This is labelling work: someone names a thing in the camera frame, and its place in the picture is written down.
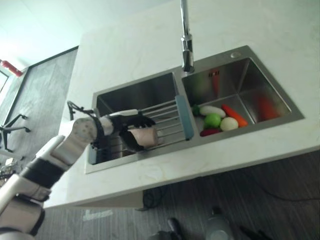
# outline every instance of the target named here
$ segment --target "dish rack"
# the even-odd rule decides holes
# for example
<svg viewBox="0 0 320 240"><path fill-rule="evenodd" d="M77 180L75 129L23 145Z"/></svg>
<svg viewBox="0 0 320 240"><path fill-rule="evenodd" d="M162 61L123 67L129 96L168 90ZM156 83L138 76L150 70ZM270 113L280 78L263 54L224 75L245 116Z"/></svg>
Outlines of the dish rack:
<svg viewBox="0 0 320 240"><path fill-rule="evenodd" d="M175 96L173 100L153 105L140 111L144 116L153 119L155 122L153 127L156 129L159 141L157 146L146 148L143 152L188 141L194 136L187 103L181 95ZM139 154L139 152L131 152L126 149L126 146L117 134L106 136L101 142L102 147L100 149L90 149L90 164L99 164Z"/></svg>

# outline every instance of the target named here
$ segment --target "chair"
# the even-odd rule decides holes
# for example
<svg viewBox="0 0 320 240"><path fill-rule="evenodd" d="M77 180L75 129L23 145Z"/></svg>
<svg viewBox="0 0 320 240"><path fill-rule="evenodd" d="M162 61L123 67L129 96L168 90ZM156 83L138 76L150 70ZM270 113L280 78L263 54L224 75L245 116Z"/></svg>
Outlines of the chair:
<svg viewBox="0 0 320 240"><path fill-rule="evenodd" d="M7 150L10 153L13 153L13 151L8 149L8 147L7 147L7 145L8 145L8 134L11 133L12 131L21 130L21 129L24 129L27 133L31 132L31 130L29 128L25 127L25 126L12 127L12 125L20 117L22 117L22 119L27 119L28 118L25 115L19 114L12 121L8 122L7 124L4 124L4 125L0 126L0 132L1 132L0 141L3 140L4 149Z"/></svg>

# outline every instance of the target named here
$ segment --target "chrome faucet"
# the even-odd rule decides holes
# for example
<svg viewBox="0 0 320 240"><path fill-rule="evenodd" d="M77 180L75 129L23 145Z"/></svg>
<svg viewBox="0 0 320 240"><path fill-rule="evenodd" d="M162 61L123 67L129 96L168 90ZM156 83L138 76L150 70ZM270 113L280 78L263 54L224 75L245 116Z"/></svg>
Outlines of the chrome faucet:
<svg viewBox="0 0 320 240"><path fill-rule="evenodd" d="M180 1L180 10L182 18L182 29L183 35L181 38L182 42L182 56L183 64L182 69L184 72L192 73L194 68L194 53L192 49L192 35L189 29L189 16L188 16L188 4L187 0Z"/></svg>

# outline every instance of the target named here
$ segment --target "white marble countertop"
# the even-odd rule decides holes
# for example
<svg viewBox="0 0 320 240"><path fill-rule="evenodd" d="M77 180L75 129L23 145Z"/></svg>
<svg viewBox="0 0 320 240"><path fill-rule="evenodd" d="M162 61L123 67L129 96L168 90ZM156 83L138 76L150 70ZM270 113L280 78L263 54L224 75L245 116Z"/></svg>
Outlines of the white marble countertop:
<svg viewBox="0 0 320 240"><path fill-rule="evenodd" d="M179 66L179 4L171 1L85 34L67 99L91 108L94 92ZM249 45L305 119L90 174L84 174L83 154L45 207L84 204L319 148L319 7L318 1L189 1L195 60ZM65 109L62 122L68 119Z"/></svg>

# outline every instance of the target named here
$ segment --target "wall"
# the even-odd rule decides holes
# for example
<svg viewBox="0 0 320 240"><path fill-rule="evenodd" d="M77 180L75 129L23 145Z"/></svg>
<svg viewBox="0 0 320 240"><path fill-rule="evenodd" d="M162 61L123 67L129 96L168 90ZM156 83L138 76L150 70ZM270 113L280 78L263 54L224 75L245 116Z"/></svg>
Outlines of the wall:
<svg viewBox="0 0 320 240"><path fill-rule="evenodd" d="M19 69L79 45L83 33L170 0L0 0L0 59Z"/></svg>

